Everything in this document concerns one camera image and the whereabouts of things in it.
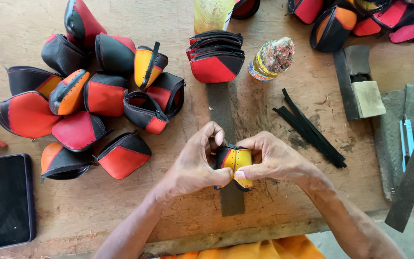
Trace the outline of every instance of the wooden table surface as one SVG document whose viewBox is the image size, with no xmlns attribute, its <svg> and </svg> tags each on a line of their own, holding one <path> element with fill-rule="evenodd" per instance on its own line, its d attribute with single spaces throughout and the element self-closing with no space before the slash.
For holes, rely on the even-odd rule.
<svg viewBox="0 0 414 259">
<path fill-rule="evenodd" d="M 65 1 L 0 0 L 0 101 L 8 99 L 8 79 L 2 65 L 30 65 L 51 70 L 41 59 L 51 33 L 64 33 Z M 209 121 L 205 85 L 192 76 L 185 49 L 193 33 L 192 0 L 86 0 L 89 9 L 110 35 L 129 37 L 136 45 L 161 43 L 169 57 L 165 71 L 186 80 L 185 103 L 160 135 L 140 130 L 150 146 L 151 160 L 123 180 L 115 180 L 100 166 L 78 179 L 40 184 L 40 155 L 54 141 L 49 135 L 32 143 L 0 126 L 8 144 L 0 154 L 28 153 L 33 160 L 37 237 L 29 244 L 0 250 L 0 258 L 47 258 L 95 250 L 106 236 L 141 203 L 163 176 L 187 139 Z M 388 209 L 381 190 L 369 119 L 346 121 L 331 54 L 309 45 L 311 25 L 287 12 L 286 1 L 262 1 L 256 15 L 231 20 L 228 30 L 244 35 L 246 61 L 230 82 L 236 138 L 268 130 L 315 163 L 335 186 L 360 209 L 375 214 Z M 288 36 L 295 43 L 292 67 L 271 83 L 252 81 L 247 64 L 266 41 Z M 350 38 L 347 45 L 369 44 L 373 79 L 382 91 L 414 83 L 414 45 L 394 45 L 387 37 Z M 283 105 L 282 88 L 333 146 L 346 157 L 347 168 L 337 169 L 271 109 Z M 115 136 L 137 129 L 122 118 L 104 118 L 115 129 L 95 154 Z M 320 214 L 293 182 L 262 179 L 244 194 L 246 213 L 223 218 L 219 192 L 205 188 L 181 196 L 166 211 L 149 237 L 145 250 L 160 255 L 227 244 L 305 234 L 326 229 Z"/>
</svg>

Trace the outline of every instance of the fingernail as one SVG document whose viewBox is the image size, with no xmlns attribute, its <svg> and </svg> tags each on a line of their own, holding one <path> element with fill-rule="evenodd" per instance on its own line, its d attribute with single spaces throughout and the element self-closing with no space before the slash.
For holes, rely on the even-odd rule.
<svg viewBox="0 0 414 259">
<path fill-rule="evenodd" d="M 234 174 L 234 176 L 235 176 L 237 179 L 246 179 L 246 178 L 245 178 L 244 171 L 236 171 L 236 173 Z"/>
</svg>

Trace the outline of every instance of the plastic bottle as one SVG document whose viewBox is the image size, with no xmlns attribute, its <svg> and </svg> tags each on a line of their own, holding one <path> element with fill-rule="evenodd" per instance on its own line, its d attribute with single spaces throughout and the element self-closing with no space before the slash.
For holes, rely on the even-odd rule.
<svg viewBox="0 0 414 259">
<path fill-rule="evenodd" d="M 234 0 L 194 0 L 194 33 L 226 30 L 233 8 Z"/>
<path fill-rule="evenodd" d="M 269 82 L 292 64 L 295 44 L 288 37 L 268 41 L 248 64 L 248 73 L 258 82 Z"/>
</svg>

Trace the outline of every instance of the orange clothing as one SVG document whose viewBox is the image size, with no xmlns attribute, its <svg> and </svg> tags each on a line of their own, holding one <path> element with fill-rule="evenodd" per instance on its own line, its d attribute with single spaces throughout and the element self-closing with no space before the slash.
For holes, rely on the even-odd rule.
<svg viewBox="0 0 414 259">
<path fill-rule="evenodd" d="M 208 249 L 161 259 L 325 259 L 305 235 Z"/>
</svg>

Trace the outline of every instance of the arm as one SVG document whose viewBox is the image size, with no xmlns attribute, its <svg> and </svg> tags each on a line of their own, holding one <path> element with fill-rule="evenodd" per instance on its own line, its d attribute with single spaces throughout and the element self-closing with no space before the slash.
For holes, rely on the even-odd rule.
<svg viewBox="0 0 414 259">
<path fill-rule="evenodd" d="M 403 251 L 311 162 L 269 132 L 238 142 L 252 150 L 253 160 L 236 172 L 239 179 L 271 177 L 291 180 L 308 195 L 324 217 L 338 244 L 351 258 L 406 258 Z"/>
<path fill-rule="evenodd" d="M 221 145 L 223 138 L 224 131 L 215 122 L 207 123 L 194 134 L 164 177 L 113 230 L 92 258 L 138 258 L 164 209 L 175 197 L 207 186 L 226 185 L 233 174 L 232 169 L 213 170 L 208 165 L 210 151 Z"/>
</svg>

